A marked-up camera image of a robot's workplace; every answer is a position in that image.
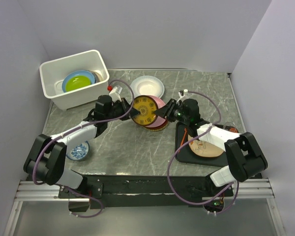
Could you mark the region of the green plate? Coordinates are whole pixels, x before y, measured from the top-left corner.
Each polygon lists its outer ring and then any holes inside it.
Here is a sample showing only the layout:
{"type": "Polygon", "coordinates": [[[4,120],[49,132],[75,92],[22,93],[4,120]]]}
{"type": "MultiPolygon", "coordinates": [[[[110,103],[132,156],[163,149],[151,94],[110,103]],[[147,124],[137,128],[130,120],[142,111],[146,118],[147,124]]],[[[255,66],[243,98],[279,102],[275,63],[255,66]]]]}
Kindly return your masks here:
{"type": "Polygon", "coordinates": [[[64,88],[65,88],[65,92],[69,92],[69,91],[80,89],[89,85],[91,85],[91,80],[87,76],[78,75],[69,79],[65,83],[64,88]]]}

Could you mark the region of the beige floral plate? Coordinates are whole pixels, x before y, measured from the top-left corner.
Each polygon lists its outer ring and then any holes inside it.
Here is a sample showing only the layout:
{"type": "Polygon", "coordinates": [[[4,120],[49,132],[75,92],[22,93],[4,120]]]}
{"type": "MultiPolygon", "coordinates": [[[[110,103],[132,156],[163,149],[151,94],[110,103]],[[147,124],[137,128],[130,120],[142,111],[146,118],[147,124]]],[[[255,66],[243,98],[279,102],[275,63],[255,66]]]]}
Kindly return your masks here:
{"type": "Polygon", "coordinates": [[[106,80],[105,74],[103,74],[101,71],[95,70],[95,72],[99,75],[100,82],[106,80]]]}

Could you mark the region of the blue plastic plate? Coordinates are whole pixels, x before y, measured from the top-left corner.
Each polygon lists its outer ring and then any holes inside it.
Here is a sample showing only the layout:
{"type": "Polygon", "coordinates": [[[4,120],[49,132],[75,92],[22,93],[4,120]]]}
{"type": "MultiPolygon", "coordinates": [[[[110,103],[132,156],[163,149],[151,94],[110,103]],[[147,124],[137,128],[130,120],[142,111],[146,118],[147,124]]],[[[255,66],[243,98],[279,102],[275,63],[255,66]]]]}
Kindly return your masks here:
{"type": "Polygon", "coordinates": [[[87,76],[90,80],[91,80],[91,85],[95,84],[94,82],[94,77],[93,75],[88,71],[88,70],[78,70],[78,71],[75,71],[75,72],[72,72],[71,74],[69,74],[62,82],[62,91],[65,92],[65,83],[75,77],[75,76],[78,76],[78,75],[83,75],[83,76],[87,76]]]}

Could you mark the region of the yellow patterned plate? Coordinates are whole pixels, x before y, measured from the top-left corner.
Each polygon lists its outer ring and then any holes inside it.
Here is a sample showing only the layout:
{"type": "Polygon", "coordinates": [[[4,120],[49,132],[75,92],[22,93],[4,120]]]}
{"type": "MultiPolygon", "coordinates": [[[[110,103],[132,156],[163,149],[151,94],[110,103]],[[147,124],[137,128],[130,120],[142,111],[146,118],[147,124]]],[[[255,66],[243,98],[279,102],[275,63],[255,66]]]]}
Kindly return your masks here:
{"type": "Polygon", "coordinates": [[[132,118],[132,120],[141,126],[149,126],[153,124],[157,117],[154,113],[158,109],[156,101],[147,95],[140,95],[134,99],[133,108],[139,114],[132,118]]]}

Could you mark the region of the red plate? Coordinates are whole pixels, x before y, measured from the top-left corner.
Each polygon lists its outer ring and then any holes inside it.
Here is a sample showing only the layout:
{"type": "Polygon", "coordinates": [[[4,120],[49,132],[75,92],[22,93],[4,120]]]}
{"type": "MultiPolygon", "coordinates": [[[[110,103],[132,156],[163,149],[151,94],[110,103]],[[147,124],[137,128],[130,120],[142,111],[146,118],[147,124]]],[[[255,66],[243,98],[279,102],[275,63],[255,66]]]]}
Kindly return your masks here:
{"type": "Polygon", "coordinates": [[[167,126],[168,126],[168,122],[165,121],[162,125],[160,125],[160,126],[158,126],[158,127],[153,127],[153,128],[149,128],[149,127],[147,127],[147,129],[148,129],[148,130],[151,130],[151,131],[160,131],[160,130],[165,129],[167,126]]]}

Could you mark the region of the grey deer plate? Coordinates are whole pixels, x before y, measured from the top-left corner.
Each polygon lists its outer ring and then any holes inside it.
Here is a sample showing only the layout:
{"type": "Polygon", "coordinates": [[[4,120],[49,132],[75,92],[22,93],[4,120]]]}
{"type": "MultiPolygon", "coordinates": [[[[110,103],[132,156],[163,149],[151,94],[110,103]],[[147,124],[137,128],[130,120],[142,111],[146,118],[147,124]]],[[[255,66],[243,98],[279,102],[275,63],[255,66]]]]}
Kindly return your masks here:
{"type": "Polygon", "coordinates": [[[100,82],[99,75],[95,71],[89,71],[89,72],[93,75],[95,83],[100,82]]]}

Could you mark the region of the pink plate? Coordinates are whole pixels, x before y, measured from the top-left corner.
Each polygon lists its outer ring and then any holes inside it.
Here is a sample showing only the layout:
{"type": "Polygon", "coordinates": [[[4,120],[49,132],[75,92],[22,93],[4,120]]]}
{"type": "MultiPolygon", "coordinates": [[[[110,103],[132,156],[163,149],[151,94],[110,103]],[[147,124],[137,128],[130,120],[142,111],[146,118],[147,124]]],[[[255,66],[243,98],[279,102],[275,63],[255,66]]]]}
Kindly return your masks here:
{"type": "MultiPolygon", "coordinates": [[[[156,96],[149,95],[149,97],[151,97],[157,103],[158,108],[162,108],[166,105],[166,103],[162,99],[160,99],[156,96]]],[[[161,126],[165,122],[166,122],[166,120],[164,118],[157,117],[156,121],[154,123],[146,126],[146,128],[156,128],[156,127],[161,126]]]]}

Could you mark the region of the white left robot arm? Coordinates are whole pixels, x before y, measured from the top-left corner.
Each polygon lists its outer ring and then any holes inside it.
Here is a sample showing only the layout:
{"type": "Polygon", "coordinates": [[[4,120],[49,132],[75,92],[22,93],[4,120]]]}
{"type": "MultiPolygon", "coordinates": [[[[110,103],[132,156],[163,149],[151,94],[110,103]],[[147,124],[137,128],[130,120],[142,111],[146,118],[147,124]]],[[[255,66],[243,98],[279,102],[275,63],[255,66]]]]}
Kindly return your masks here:
{"type": "Polygon", "coordinates": [[[87,177],[65,167],[66,156],[85,141],[100,136],[113,120],[128,120],[139,115],[139,111],[125,98],[114,101],[109,95],[101,95],[95,107],[78,125],[52,136],[36,137],[23,166],[36,184],[61,185],[70,188],[76,197],[88,191],[87,177]]]}

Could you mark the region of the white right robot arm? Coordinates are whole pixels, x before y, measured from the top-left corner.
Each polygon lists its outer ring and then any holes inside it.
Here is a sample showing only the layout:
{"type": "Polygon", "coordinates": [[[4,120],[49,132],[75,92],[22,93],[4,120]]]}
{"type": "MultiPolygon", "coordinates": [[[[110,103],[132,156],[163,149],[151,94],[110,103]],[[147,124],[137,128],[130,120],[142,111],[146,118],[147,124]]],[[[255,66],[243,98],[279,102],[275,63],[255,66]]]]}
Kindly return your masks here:
{"type": "Polygon", "coordinates": [[[244,182],[268,167],[252,133],[234,133],[204,120],[195,99],[186,99],[183,102],[171,99],[154,113],[169,122],[178,121],[184,124],[193,141],[207,142],[226,154],[227,165],[206,176],[204,187],[211,196],[218,195],[228,184],[244,182]]]}

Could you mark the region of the yellow woven plate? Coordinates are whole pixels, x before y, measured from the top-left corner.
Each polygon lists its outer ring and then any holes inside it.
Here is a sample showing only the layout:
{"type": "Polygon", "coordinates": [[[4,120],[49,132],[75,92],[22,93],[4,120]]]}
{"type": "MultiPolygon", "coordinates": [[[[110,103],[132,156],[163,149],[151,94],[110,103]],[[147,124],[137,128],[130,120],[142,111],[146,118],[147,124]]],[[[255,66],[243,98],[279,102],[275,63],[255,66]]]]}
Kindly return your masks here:
{"type": "Polygon", "coordinates": [[[168,124],[166,123],[164,125],[161,125],[161,126],[158,126],[158,127],[155,127],[155,128],[146,127],[146,129],[149,130],[149,131],[152,131],[152,132],[157,132],[157,131],[164,130],[167,126],[168,126],[168,124]]]}

